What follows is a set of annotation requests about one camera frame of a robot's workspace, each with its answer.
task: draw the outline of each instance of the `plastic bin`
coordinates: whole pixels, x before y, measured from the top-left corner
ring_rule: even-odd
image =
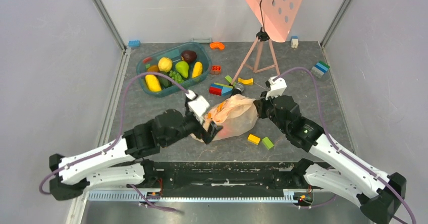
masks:
[[[196,42],[186,42],[186,43],[179,45],[177,47],[167,49],[164,51],[160,51],[158,53],[152,54],[152,55],[142,59],[137,65],[137,75],[147,71],[146,64],[157,65],[159,60],[163,57],[170,58],[173,61],[172,70],[175,71],[175,64],[177,62],[181,61],[181,53],[185,50],[194,51],[197,54],[197,58],[196,58],[195,62],[201,62],[203,68],[202,68],[202,74],[201,75],[199,75],[196,78],[191,78],[195,62],[191,63],[189,65],[189,77],[187,79],[185,79],[183,77],[184,82],[181,83],[181,85],[187,89],[192,85],[195,85],[199,82],[202,82],[203,80],[205,80],[209,71],[211,70],[212,63],[211,63],[211,59],[206,54],[206,51],[202,47],[202,45],[199,43],[196,43]],[[153,92],[153,91],[150,91],[148,89],[144,77],[139,78],[139,82],[140,82],[140,85],[143,88],[144,92],[146,92],[149,95],[153,95],[155,97],[165,97],[169,94],[175,93],[175,92],[180,90],[176,85],[173,85],[173,86],[168,87],[166,89],[162,86],[161,91]]]

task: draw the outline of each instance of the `gray marble surface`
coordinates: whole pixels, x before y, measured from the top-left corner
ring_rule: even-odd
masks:
[[[136,75],[136,66],[139,61],[158,51],[179,45],[178,43],[142,44],[139,48],[132,50],[128,68],[126,70],[119,106],[123,100],[123,93],[130,79]],[[205,50],[211,57],[214,65],[222,66],[220,75],[209,74],[203,82],[190,87],[194,92],[206,97],[211,105],[221,103],[226,97],[209,94],[208,88],[211,83],[224,83],[226,75],[234,76],[246,53],[251,47],[251,42],[229,42],[225,43],[226,49],[211,50],[207,44]],[[296,66],[311,69],[319,60],[325,61],[323,53],[317,42],[299,42],[297,49],[292,49],[287,43],[274,43],[280,72]],[[256,51],[253,52],[248,63],[254,64]],[[267,42],[263,48],[260,68],[273,63]],[[246,86],[244,95],[251,98],[259,98],[260,93],[266,90],[265,81],[275,75],[275,69],[269,69],[254,74],[249,68],[244,67],[240,77],[254,78],[254,85]],[[293,72],[284,77],[287,83],[286,95],[293,96],[300,105],[302,114],[320,124],[316,97],[310,77],[304,72]],[[344,147],[351,149],[351,144],[345,128],[342,112],[337,96],[327,73],[317,81],[320,92],[320,101],[323,115],[330,133]],[[175,108],[184,112],[184,94],[177,92],[164,98],[155,98],[147,95],[136,81],[130,88],[125,104],[124,130],[132,129],[134,126],[144,123],[159,115],[162,111]],[[120,111],[117,109],[112,126],[110,139],[117,136],[119,130]],[[254,134],[260,138],[269,137],[275,147],[267,150],[263,144],[258,146],[247,141],[248,134]],[[180,140],[174,145],[161,149],[161,153],[151,156],[156,161],[298,161],[301,158],[319,160],[316,157],[298,149],[290,144],[285,136],[269,120],[258,120],[255,127],[248,133],[238,137],[232,137],[205,145],[190,137]]]

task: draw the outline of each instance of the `plastic bag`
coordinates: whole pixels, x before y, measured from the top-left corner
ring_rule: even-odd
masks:
[[[242,135],[251,130],[257,121],[257,109],[253,104],[254,99],[236,94],[222,103],[214,106],[205,115],[204,129],[208,129],[211,121],[223,126],[213,141]]]

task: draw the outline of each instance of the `floor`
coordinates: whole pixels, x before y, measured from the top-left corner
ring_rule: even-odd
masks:
[[[176,45],[178,44],[143,44],[141,47],[132,50],[123,89],[128,85],[129,80],[136,75],[136,66],[139,61],[152,53]],[[226,97],[209,94],[209,85],[214,82],[226,84],[227,81],[224,77],[226,75],[234,76],[251,47],[251,42],[229,42],[225,43],[225,46],[226,49],[220,51],[211,50],[207,44],[204,45],[213,64],[222,66],[222,73],[220,75],[209,74],[203,82],[190,87],[194,92],[203,95],[212,106],[221,103]],[[292,49],[288,43],[274,43],[274,48],[280,72],[296,66],[310,69],[319,60],[324,61],[323,53],[317,42],[300,42],[297,49]],[[255,54],[255,52],[252,54],[249,64],[254,63]],[[272,63],[272,56],[266,42],[260,60],[260,68],[269,66]],[[266,90],[265,81],[274,75],[275,69],[254,74],[249,68],[244,67],[240,77],[254,78],[254,85],[246,86],[243,94],[250,98],[259,98],[260,93]],[[319,124],[316,97],[309,76],[304,72],[294,72],[286,75],[284,79],[287,83],[287,89],[284,94],[293,96],[294,100],[300,105],[303,116]],[[329,131],[344,147],[352,150],[329,73],[318,80],[317,84],[320,91],[323,115]],[[146,122],[169,108],[175,108],[183,113],[184,94],[177,92],[164,98],[155,98],[144,93],[139,83],[135,82],[131,86],[126,99],[124,130],[132,129],[134,126]],[[118,133],[119,117],[118,109],[113,122],[110,140],[113,140]],[[275,144],[275,147],[267,150],[262,144],[256,146],[247,141],[248,134],[253,134],[260,138],[267,136]],[[238,137],[215,141],[209,145],[188,137],[168,148],[161,149],[160,154],[150,157],[151,160],[155,161],[299,161],[301,158],[319,161],[316,157],[292,146],[268,119],[258,120],[252,130]]]
[[[178,45],[168,44],[143,44],[132,51],[123,89],[130,78],[136,75],[136,65],[148,55],[160,50]],[[226,75],[234,76],[240,63],[248,52],[250,42],[225,43],[223,51],[211,50],[204,45],[211,57],[213,64],[222,66],[221,75],[209,75],[207,79],[190,89],[203,95],[211,105],[222,102],[225,97],[208,93],[211,83],[226,83]],[[272,64],[272,57],[267,45],[260,62],[260,67]],[[317,42],[300,42],[297,49],[291,49],[288,43],[274,43],[280,71],[289,68],[303,66],[310,69],[317,61],[324,61],[323,53]],[[255,53],[249,60],[254,62]],[[264,82],[275,75],[275,70],[267,70],[253,74],[248,68],[241,72],[242,78],[254,78],[255,84],[247,86],[244,95],[251,98],[259,98],[260,93],[266,90]],[[295,72],[284,78],[287,89],[284,94],[292,95],[300,105],[302,114],[319,124],[316,98],[310,78],[303,72]],[[329,131],[343,146],[352,150],[349,137],[345,128],[341,109],[336,97],[330,75],[327,73],[317,82],[320,90],[320,100],[323,107]],[[135,83],[131,86],[126,99],[124,129],[128,130],[135,125],[160,114],[162,111],[175,108],[184,112],[184,94],[174,93],[164,98],[155,98],[144,93],[141,86]],[[113,140],[119,129],[119,115],[117,111],[110,135]],[[259,137],[268,136],[275,144],[271,150],[267,150],[262,144],[256,146],[247,142],[248,134]],[[319,160],[301,149],[292,146],[281,132],[269,120],[259,120],[255,127],[247,134],[239,137],[212,142],[205,145],[188,137],[174,145],[161,149],[161,153],[151,156],[155,161],[284,161],[294,162],[301,158]],[[317,193],[315,202],[323,202],[330,199],[331,193]],[[368,223],[360,210],[351,202],[338,198],[332,204],[312,210],[296,210],[288,204],[261,204],[261,203],[163,203],[163,205],[175,207],[180,212],[165,213],[153,209],[144,209],[135,203],[123,202],[88,202],[82,223]]]

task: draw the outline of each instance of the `green block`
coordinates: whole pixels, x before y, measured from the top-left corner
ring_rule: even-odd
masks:
[[[270,150],[271,148],[274,147],[274,144],[269,140],[269,138],[265,137],[261,140],[263,142],[263,145]]]
[[[229,75],[226,75],[226,77],[225,77],[225,79],[229,82],[229,83],[231,83],[232,82],[232,77],[230,77]]]
[[[320,63],[320,64],[322,64],[324,67],[326,67],[326,68],[330,68],[330,66],[328,66],[326,63],[324,63],[323,61],[318,61],[318,63]]]
[[[217,84],[217,85],[220,85],[220,86],[223,86],[223,87],[233,88],[232,86],[226,85],[226,84],[219,84],[219,83],[214,83],[214,84]]]

